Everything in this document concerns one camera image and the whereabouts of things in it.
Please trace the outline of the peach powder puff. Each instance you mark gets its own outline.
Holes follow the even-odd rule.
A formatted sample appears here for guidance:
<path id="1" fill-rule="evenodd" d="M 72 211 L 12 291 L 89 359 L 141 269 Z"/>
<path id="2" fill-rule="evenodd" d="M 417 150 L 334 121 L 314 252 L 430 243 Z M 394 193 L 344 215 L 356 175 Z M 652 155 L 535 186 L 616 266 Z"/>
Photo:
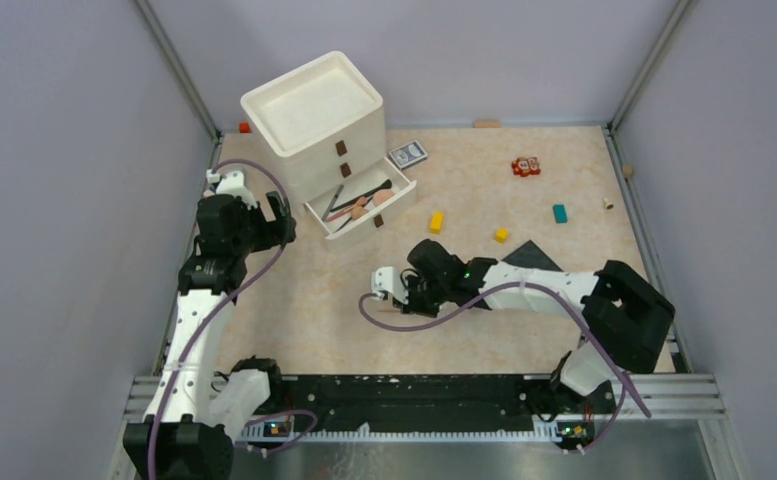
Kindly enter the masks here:
<path id="1" fill-rule="evenodd" d="M 394 192 L 389 189 L 382 189 L 377 191 L 373 197 L 372 202 L 373 204 L 378 207 L 390 200 L 394 196 Z"/>

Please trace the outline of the beige makeup sponge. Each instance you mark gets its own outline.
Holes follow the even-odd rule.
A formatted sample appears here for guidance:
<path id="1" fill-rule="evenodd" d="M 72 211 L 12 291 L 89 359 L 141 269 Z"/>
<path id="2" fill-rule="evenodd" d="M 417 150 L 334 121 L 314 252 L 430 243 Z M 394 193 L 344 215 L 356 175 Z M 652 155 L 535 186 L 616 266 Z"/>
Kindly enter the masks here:
<path id="1" fill-rule="evenodd" d="M 363 206 L 356 206 L 350 212 L 351 220 L 358 220 L 368 214 L 368 209 Z"/>

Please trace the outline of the black makeup brush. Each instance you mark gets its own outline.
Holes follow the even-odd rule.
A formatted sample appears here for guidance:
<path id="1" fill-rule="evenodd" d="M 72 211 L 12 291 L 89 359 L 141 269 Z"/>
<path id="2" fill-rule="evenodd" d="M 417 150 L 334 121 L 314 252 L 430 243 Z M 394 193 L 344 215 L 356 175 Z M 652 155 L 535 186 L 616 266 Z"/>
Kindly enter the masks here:
<path id="1" fill-rule="evenodd" d="M 391 190 L 392 186 L 393 186 L 393 182 L 391 180 L 385 180 L 378 187 L 375 187 L 375 188 L 373 188 L 373 189 L 371 189 L 371 190 L 369 190 L 367 192 L 364 192 L 363 194 L 359 195 L 355 199 L 352 199 L 352 200 L 346 201 L 344 203 L 341 203 L 341 204 L 333 206 L 330 209 L 330 212 L 334 213 L 334 212 L 343 210 L 343 209 L 345 209 L 347 207 L 351 207 L 352 205 L 356 204 L 362 198 L 364 198 L 364 199 L 372 198 L 380 190 Z"/>

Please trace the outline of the silver eyeliner pencil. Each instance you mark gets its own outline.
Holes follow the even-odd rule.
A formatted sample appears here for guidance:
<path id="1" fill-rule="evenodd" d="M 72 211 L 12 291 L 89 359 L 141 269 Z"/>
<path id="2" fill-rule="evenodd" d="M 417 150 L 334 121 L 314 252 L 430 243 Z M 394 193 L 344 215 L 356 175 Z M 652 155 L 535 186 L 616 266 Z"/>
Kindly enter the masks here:
<path id="1" fill-rule="evenodd" d="M 330 213 L 333 211 L 333 208 L 334 208 L 334 206 L 335 206 L 335 204 L 336 204 L 336 202 L 337 202 L 341 192 L 343 191 L 343 189 L 344 189 L 344 185 L 340 184 L 338 186 L 338 188 L 335 190 L 335 192 L 333 193 L 332 197 L 330 198 L 330 200 L 329 200 L 329 202 L 327 204 L 327 208 L 326 208 L 325 212 L 321 216 L 321 221 L 322 222 L 324 222 L 324 223 L 327 222 L 328 217 L 329 217 Z"/>

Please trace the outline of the white plastic drawer organizer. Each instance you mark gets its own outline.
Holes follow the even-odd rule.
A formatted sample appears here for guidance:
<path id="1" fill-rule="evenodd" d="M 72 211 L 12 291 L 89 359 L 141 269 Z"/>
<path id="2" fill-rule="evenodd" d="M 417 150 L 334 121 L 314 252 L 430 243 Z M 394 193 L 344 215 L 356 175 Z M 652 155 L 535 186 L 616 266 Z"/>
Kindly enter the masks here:
<path id="1" fill-rule="evenodd" d="M 264 160 L 288 192 L 323 229 L 331 250 L 368 240 L 411 208 L 417 183 L 388 158 L 381 94 L 341 51 L 326 53 L 242 95 L 240 105 Z M 350 214 L 321 216 L 340 184 L 335 205 L 391 180 L 394 196 L 334 233 Z"/>

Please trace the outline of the thin black pencil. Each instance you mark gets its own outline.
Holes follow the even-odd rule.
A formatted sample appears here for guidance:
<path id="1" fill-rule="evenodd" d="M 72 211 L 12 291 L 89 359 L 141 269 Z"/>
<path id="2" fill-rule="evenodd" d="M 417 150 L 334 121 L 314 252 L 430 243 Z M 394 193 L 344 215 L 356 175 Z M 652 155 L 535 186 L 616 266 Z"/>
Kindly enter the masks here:
<path id="1" fill-rule="evenodd" d="M 344 222 L 343 224 L 341 224 L 341 225 L 339 226 L 339 228 L 338 228 L 338 229 L 337 229 L 337 230 L 336 230 L 334 233 L 339 233 L 340 231 L 342 231 L 342 230 L 343 230 L 345 227 L 347 227 L 347 226 L 348 226 L 348 225 L 349 225 L 351 222 L 353 222 L 353 221 L 354 221 L 354 218 L 353 218 L 353 217 L 352 217 L 352 215 L 351 215 L 349 218 L 347 218 L 347 219 L 345 220 L 345 222 Z"/>

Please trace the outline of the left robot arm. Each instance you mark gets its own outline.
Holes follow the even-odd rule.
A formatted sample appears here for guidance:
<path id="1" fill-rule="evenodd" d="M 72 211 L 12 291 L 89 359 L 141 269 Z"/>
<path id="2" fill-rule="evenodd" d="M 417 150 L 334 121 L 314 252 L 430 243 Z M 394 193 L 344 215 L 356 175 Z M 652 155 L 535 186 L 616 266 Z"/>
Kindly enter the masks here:
<path id="1" fill-rule="evenodd" d="M 198 233 L 178 272 L 177 315 L 161 377 L 141 420 L 126 426 L 122 445 L 143 479 L 226 479 L 234 441 L 255 409 L 272 413 L 284 386 L 261 370 L 235 382 L 226 398 L 234 410 L 214 407 L 211 382 L 222 329 L 241 292 L 259 279 L 247 274 L 249 254 L 281 256 L 296 238 L 288 199 L 267 194 L 273 219 L 235 194 L 198 203 Z"/>

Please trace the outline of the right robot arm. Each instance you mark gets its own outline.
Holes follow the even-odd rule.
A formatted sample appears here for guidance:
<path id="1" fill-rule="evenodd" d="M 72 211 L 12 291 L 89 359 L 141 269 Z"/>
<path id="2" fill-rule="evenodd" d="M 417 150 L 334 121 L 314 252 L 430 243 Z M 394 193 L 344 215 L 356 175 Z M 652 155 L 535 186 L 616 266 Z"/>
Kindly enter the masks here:
<path id="1" fill-rule="evenodd" d="M 372 276 L 374 292 L 404 314 L 435 318 L 442 305 L 525 310 L 577 323 L 584 343 L 568 353 L 550 385 L 553 404 L 576 412 L 618 373 L 655 371 L 675 307 L 627 263 L 609 260 L 595 272 L 517 266 L 505 260 L 468 261 L 425 239 L 409 253 L 407 274 L 385 267 Z"/>

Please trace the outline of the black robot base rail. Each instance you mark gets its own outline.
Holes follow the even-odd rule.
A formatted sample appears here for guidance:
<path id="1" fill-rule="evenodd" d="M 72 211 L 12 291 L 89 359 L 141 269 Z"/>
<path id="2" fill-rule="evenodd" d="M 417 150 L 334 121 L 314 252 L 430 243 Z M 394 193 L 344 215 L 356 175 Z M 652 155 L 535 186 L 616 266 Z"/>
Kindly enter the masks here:
<path id="1" fill-rule="evenodd" d="M 266 415 L 304 409 L 316 414 L 316 432 L 527 432 L 544 420 L 610 414 L 609 383 L 582 397 L 545 375 L 299 375 L 271 383 L 257 410 Z"/>

